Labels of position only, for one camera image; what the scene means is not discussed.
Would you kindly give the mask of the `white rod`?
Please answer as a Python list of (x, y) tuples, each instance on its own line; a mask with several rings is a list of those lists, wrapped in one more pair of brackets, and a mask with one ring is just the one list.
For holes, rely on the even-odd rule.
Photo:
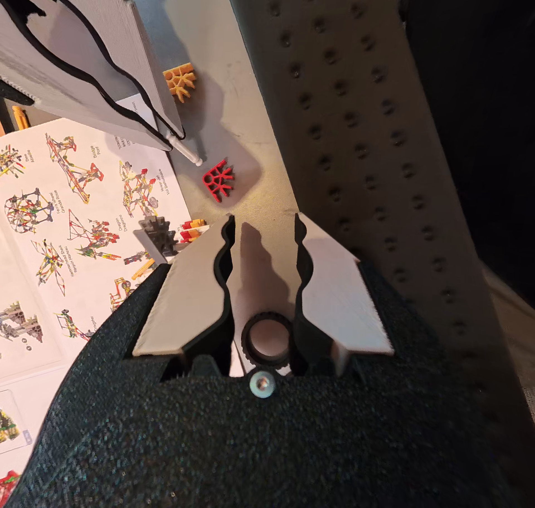
[(187, 146), (183, 143), (182, 140), (180, 140), (177, 136), (174, 134), (170, 134), (169, 137), (167, 137), (169, 143), (172, 145), (174, 150), (177, 150), (180, 152), (185, 158), (187, 158), (192, 164), (196, 166), (203, 165), (203, 160), (200, 158), (200, 156), (196, 153), (187, 148)]

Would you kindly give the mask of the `building instruction sheet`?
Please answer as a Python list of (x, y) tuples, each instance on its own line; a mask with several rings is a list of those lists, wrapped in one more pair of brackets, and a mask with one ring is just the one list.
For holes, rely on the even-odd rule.
[(190, 219), (164, 151), (66, 118), (1, 138), (1, 476), (21, 473), (65, 371), (152, 272), (145, 217)]

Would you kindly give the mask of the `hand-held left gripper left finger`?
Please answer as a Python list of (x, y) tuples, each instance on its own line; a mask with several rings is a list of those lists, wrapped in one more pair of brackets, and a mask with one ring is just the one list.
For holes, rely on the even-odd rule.
[(235, 217), (224, 214), (172, 261), (132, 355), (231, 357), (235, 333), (227, 281)]

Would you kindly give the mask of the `black rubber tyre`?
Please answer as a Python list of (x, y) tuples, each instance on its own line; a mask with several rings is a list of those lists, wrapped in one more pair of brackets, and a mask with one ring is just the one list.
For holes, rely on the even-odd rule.
[(278, 312), (253, 315), (244, 325), (241, 346), (254, 366), (284, 369), (290, 362), (291, 321)]

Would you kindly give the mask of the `black perforated board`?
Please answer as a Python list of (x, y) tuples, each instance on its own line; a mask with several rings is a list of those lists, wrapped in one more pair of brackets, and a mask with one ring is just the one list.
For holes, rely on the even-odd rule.
[(230, 3), (299, 209), (437, 332), (531, 504), (534, 424), (395, 0)]

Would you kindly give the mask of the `connector assembly on white rod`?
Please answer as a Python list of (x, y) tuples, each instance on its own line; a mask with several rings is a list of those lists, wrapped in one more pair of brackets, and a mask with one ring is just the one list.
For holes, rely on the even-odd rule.
[(164, 217), (145, 217), (138, 222), (133, 235), (141, 243), (154, 263), (167, 264), (184, 248), (193, 244), (210, 228), (204, 219), (189, 220), (173, 230)]

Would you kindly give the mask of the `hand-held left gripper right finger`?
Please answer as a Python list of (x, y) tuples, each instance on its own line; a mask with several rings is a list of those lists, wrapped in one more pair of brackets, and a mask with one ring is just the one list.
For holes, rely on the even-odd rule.
[(360, 260), (304, 213), (295, 215), (300, 284), (293, 319), (293, 374), (342, 376), (353, 356), (392, 357), (394, 347)]

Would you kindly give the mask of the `red connector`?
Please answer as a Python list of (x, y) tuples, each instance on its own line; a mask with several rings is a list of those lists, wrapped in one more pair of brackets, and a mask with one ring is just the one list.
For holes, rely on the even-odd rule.
[(228, 198), (234, 190), (233, 166), (227, 162), (227, 158), (224, 158), (203, 175), (202, 182), (215, 201), (218, 204), (222, 203), (223, 199)]

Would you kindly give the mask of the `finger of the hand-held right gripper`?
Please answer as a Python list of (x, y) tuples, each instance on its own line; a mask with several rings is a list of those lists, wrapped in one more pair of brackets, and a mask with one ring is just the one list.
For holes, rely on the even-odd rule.
[(169, 152), (172, 145), (135, 111), (117, 104), (89, 74), (48, 50), (27, 15), (1, 0), (1, 80), (37, 107), (114, 136)]
[(61, 0), (98, 36), (111, 62), (132, 78), (148, 106), (178, 139), (185, 131), (133, 0)]

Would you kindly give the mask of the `yellow connector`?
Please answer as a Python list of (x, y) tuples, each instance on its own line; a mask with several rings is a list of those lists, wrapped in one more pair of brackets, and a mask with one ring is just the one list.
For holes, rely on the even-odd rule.
[(167, 86), (176, 99), (184, 103), (185, 98), (190, 98), (190, 89), (195, 89), (197, 79), (193, 65), (188, 62), (177, 67), (163, 71)]

